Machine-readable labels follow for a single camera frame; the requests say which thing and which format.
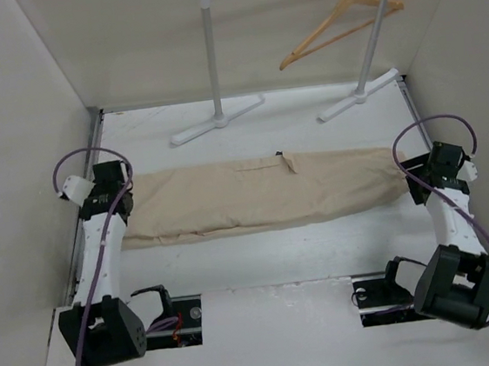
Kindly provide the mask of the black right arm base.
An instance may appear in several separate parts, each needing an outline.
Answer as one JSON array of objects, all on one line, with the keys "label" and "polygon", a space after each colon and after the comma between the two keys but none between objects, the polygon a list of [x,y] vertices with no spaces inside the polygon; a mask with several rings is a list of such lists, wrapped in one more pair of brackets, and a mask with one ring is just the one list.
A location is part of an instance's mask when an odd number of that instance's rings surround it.
[{"label": "black right arm base", "polygon": [[411,292],[383,276],[356,278],[352,289],[352,303],[364,328],[426,320],[413,309]]}]

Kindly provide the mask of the beige cargo trousers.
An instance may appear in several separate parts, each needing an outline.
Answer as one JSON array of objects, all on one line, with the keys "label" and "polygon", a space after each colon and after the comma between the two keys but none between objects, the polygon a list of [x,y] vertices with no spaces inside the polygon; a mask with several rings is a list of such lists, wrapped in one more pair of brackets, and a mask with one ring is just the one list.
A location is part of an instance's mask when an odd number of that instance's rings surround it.
[{"label": "beige cargo trousers", "polygon": [[408,191],[388,148],[283,152],[137,175],[124,250],[322,223]]}]

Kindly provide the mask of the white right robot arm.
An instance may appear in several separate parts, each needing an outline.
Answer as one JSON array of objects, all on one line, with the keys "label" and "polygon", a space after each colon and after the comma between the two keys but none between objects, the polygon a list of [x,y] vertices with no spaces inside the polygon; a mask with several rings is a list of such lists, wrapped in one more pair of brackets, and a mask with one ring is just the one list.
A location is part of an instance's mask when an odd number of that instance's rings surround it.
[{"label": "white right robot arm", "polygon": [[411,309],[468,329],[489,327],[489,255],[468,209],[468,183],[477,176],[472,159],[461,146],[436,142],[399,167],[413,202],[431,216],[438,247],[409,301],[390,311]]}]

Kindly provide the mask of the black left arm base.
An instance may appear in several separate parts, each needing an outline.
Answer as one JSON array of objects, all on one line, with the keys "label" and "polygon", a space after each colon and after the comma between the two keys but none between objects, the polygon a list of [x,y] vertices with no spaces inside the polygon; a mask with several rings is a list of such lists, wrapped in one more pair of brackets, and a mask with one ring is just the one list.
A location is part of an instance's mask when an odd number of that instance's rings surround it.
[{"label": "black left arm base", "polygon": [[202,297],[182,296],[171,299],[147,332],[147,350],[178,349],[203,344]]}]

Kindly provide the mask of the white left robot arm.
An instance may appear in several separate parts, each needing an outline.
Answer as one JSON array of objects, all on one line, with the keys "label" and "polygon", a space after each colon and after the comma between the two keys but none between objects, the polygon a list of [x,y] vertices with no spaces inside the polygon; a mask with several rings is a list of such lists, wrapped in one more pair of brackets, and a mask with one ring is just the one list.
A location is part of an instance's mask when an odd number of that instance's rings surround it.
[{"label": "white left robot arm", "polygon": [[121,249],[133,201],[130,168],[123,161],[94,166],[92,180],[66,179],[62,197],[76,203],[84,231],[81,275],[72,306],[58,328],[76,366],[113,366],[138,359],[152,331],[178,322],[162,285],[122,296]]}]

